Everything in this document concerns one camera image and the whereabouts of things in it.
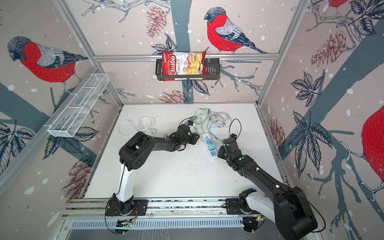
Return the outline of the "white power strip blue outlets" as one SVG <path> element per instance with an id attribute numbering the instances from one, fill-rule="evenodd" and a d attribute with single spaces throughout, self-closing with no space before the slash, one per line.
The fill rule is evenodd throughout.
<path id="1" fill-rule="evenodd" d="M 216 161 L 218 159 L 218 152 L 216 150 L 216 144 L 211 139 L 210 134 L 208 133 L 201 134 L 200 138 L 204 142 L 204 146 L 208 151 L 210 159 L 213 161 Z"/>

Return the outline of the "green charger adapter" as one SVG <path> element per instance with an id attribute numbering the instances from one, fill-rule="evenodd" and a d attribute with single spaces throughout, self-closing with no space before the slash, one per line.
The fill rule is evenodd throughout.
<path id="1" fill-rule="evenodd" d="M 201 110 L 203 111 L 204 115 L 209 115 L 210 114 L 210 109 L 208 109 L 208 108 L 203 108 Z"/>

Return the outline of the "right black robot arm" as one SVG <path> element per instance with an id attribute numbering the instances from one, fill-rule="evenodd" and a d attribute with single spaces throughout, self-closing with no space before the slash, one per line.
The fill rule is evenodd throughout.
<path id="1" fill-rule="evenodd" d="M 300 240 L 318 228 L 310 202 L 299 187 L 291 188 L 264 171 L 250 156 L 242 154 L 238 136 L 223 141 L 218 157 L 256 185 L 272 202 L 273 221 L 286 240 Z"/>

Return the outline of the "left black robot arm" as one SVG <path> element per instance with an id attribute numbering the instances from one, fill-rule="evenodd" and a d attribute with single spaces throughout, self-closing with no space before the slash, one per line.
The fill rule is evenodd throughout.
<path id="1" fill-rule="evenodd" d="M 180 124 L 177 130 L 164 137 L 154 137 L 144 132 L 136 133 L 119 150 L 121 173 L 119 186 L 110 197 L 105 209 L 106 217 L 144 216 L 148 202 L 134 201 L 136 171 L 149 158 L 151 152 L 180 152 L 187 145 L 195 145 L 200 136 L 193 133 L 187 124 Z"/>

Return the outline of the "red cassava chips bag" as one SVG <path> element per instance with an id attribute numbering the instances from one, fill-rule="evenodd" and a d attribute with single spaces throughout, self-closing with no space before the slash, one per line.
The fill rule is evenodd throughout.
<path id="1" fill-rule="evenodd" d="M 163 81 L 184 80 L 181 75 L 205 75 L 205 56 L 206 52 L 162 51 Z"/>

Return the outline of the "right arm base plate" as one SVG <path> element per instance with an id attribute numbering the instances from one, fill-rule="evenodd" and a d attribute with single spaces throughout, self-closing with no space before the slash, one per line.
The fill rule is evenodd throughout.
<path id="1" fill-rule="evenodd" d="M 244 198 L 228 198 L 221 205 L 226 210 L 227 215 L 262 215 L 251 210 Z"/>

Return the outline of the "black wall basket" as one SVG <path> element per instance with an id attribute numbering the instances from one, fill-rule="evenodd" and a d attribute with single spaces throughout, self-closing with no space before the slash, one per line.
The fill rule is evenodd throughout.
<path id="1" fill-rule="evenodd" d="M 165 75 L 164 68 L 162 66 L 162 60 L 157 59 L 155 74 L 159 81 L 168 81 L 173 79 L 176 81 L 182 80 L 218 80 L 220 78 L 221 69 L 220 69 L 220 59 L 219 58 L 209 58 L 205 59 L 204 65 L 206 67 L 205 75 Z"/>

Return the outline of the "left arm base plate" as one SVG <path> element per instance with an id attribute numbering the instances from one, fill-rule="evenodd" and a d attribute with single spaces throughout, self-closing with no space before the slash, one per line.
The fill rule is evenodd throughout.
<path id="1" fill-rule="evenodd" d="M 148 200 L 129 199 L 121 202 L 117 198 L 108 201 L 106 217 L 145 216 L 148 208 Z"/>

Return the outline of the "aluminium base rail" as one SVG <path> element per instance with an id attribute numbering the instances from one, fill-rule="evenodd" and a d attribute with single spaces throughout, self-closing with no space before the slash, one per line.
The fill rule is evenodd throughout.
<path id="1" fill-rule="evenodd" d="M 225 199 L 230 197 L 210 197 L 210 198 L 134 198 L 139 200 L 148 200 L 146 218 L 181 218 L 181 217 L 221 217 L 227 216 L 226 210 L 221 207 Z M 262 215 L 256 215 L 266 218 L 272 217 L 272 202 L 260 197 L 252 197 L 256 204 L 251 210 L 257 211 Z M 74 199 L 70 200 L 65 206 L 64 216 L 105 216 L 105 209 L 108 203 L 106 199 Z M 234 216 L 252 216 L 252 215 L 234 215 Z"/>

